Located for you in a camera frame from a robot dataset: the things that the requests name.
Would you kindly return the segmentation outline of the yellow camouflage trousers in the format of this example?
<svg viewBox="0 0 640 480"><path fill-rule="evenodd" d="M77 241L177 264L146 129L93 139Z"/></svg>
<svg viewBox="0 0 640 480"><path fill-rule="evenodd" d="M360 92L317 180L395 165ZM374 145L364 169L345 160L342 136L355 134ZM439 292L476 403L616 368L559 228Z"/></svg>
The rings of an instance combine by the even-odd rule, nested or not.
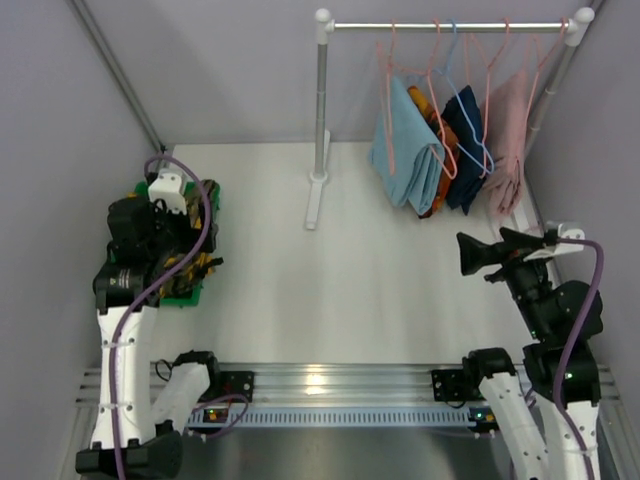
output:
<svg viewBox="0 0 640 480"><path fill-rule="evenodd" d="M132 198L141 197L149 200L147 195L149 185L145 182L136 184L134 191L130 194ZM186 184L185 199L187 202L187 216L195 222L198 205L203 204L205 208L204 226L201 236L193 248L186 254L176 253L172 247L160 256L162 273L168 272L178 263L182 263L182 268L170 279L164 281L158 289L160 303L162 305L189 307L199 303L200 291L204 279L215 272L215 268L223 263L223 259L216 257L213 253L200 252L200 246L207 237L210 225L210 207L215 203L219 211L221 187L212 180L205 179L202 186L198 187L194 182Z"/></svg>

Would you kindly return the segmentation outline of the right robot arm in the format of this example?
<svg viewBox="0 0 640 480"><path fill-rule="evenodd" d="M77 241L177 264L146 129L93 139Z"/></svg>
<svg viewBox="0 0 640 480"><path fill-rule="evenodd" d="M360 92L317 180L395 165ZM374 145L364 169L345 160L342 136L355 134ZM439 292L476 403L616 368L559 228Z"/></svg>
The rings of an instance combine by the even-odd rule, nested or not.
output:
<svg viewBox="0 0 640 480"><path fill-rule="evenodd" d="M495 266L485 281L507 285L533 339L523 349L530 390L522 391L507 351L493 347L469 352L458 368L432 371L434 399L453 408L485 401L490 413L480 431L497 426L519 479L597 479L601 386L588 341L603 330L603 249L567 223L551 224L540 236L506 227L499 235L486 244L458 233L460 268L470 276ZM585 247L596 254L591 281L553 285L548 262Z"/></svg>

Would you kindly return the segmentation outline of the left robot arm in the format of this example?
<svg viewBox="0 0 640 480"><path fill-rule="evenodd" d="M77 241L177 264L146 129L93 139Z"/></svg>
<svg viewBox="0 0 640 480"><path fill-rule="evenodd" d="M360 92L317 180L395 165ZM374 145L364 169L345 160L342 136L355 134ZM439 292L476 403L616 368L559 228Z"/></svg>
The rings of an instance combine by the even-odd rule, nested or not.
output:
<svg viewBox="0 0 640 480"><path fill-rule="evenodd" d="M161 289L212 251L212 203L197 200L194 209L175 213L141 195L109 206L107 258L93 280L102 349L98 414L75 460L89 479L176 478L187 420L220 384L214 353L191 350L174 360L169 381L151 396Z"/></svg>

